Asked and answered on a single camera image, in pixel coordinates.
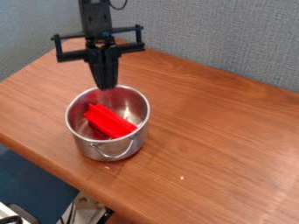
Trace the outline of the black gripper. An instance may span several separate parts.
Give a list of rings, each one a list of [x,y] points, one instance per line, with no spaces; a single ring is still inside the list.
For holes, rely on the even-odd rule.
[[[140,52],[145,49],[141,38],[144,27],[136,24],[130,27],[112,27],[109,9],[117,9],[109,0],[78,0],[78,14],[82,31],[60,35],[54,34],[50,40],[54,42],[56,59],[58,62],[84,60],[92,73],[93,81],[100,89],[110,89],[117,84],[117,59],[122,53]],[[134,33],[134,42],[118,45],[114,34],[122,32]],[[64,52],[61,41],[64,39],[85,39],[82,50]],[[104,84],[101,78],[101,63],[105,63]]]

